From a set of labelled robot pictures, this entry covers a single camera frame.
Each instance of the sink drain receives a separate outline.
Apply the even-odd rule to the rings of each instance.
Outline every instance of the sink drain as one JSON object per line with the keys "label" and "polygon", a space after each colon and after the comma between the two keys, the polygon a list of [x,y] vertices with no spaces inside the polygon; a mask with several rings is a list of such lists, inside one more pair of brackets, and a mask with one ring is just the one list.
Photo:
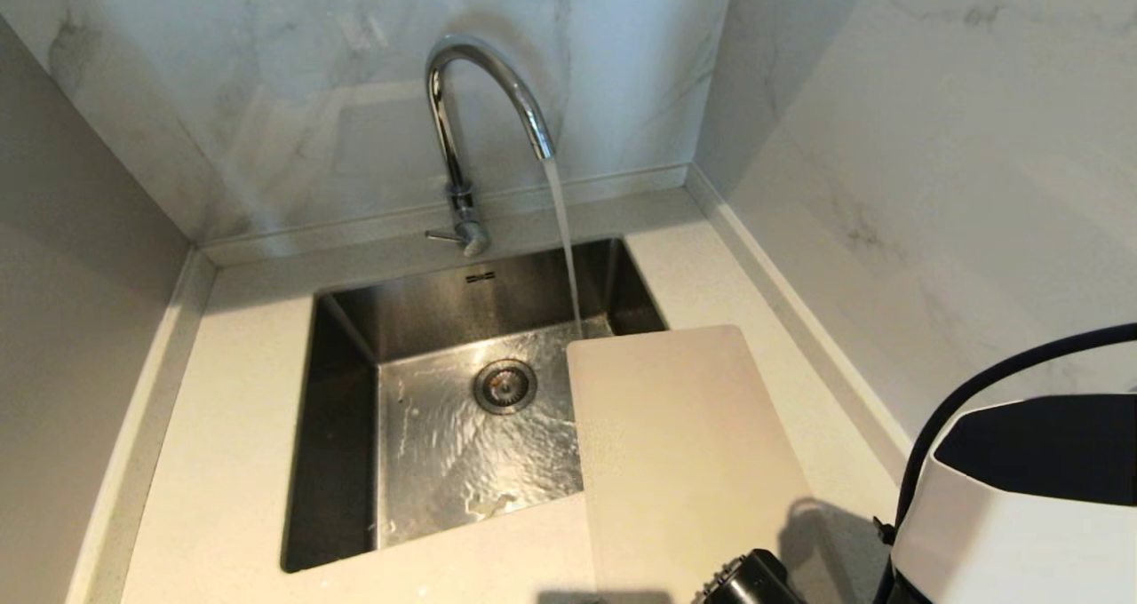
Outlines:
{"label": "sink drain", "polygon": [[517,413],[537,395],[537,375],[520,359],[499,359],[485,365],[474,378],[478,406],[495,415]]}

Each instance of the stainless steel sink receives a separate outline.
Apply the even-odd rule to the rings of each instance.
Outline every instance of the stainless steel sink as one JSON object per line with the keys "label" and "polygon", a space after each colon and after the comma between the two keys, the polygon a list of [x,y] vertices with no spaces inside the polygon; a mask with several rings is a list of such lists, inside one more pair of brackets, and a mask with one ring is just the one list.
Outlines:
{"label": "stainless steel sink", "polygon": [[[584,337],[662,331],[623,242],[573,248]],[[317,297],[282,566],[580,491],[561,249]]]}

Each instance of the countertop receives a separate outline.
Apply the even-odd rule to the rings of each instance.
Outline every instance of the countertop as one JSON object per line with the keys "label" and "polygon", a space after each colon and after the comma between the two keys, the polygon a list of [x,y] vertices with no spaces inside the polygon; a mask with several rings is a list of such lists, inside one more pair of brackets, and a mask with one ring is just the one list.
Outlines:
{"label": "countertop", "polygon": [[[787,539],[775,552],[813,602],[870,594],[885,551],[869,520],[891,514],[896,487],[687,191],[603,200],[568,215],[574,241],[624,237],[670,328],[741,329],[814,496],[787,505]],[[558,242],[551,212],[488,227],[495,245],[485,259]],[[125,603],[589,601],[587,490],[308,571],[280,569],[314,293],[462,263],[451,245],[415,233],[218,273],[163,442]],[[828,535],[789,535],[814,529]]]}

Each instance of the running water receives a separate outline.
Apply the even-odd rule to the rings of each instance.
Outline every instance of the running water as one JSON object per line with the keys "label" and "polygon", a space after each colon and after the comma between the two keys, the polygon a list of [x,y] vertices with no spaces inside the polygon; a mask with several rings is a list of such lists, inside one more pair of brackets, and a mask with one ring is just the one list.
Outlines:
{"label": "running water", "polygon": [[565,263],[568,265],[568,289],[572,291],[572,312],[576,317],[576,334],[584,339],[584,325],[580,321],[580,295],[576,292],[576,267],[572,263],[572,237],[568,235],[568,214],[565,212],[565,197],[561,192],[561,174],[557,172],[555,158],[542,160],[545,177],[553,190],[553,207],[557,210],[557,226],[561,229],[561,243],[565,248]]}

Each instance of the white cutting board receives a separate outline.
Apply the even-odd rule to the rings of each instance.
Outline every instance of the white cutting board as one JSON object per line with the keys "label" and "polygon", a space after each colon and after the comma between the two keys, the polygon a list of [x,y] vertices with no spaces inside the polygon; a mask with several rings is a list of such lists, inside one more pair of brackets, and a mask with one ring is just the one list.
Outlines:
{"label": "white cutting board", "polygon": [[810,491],[738,328],[573,342],[568,372],[606,602],[687,604],[728,560],[778,553]]}

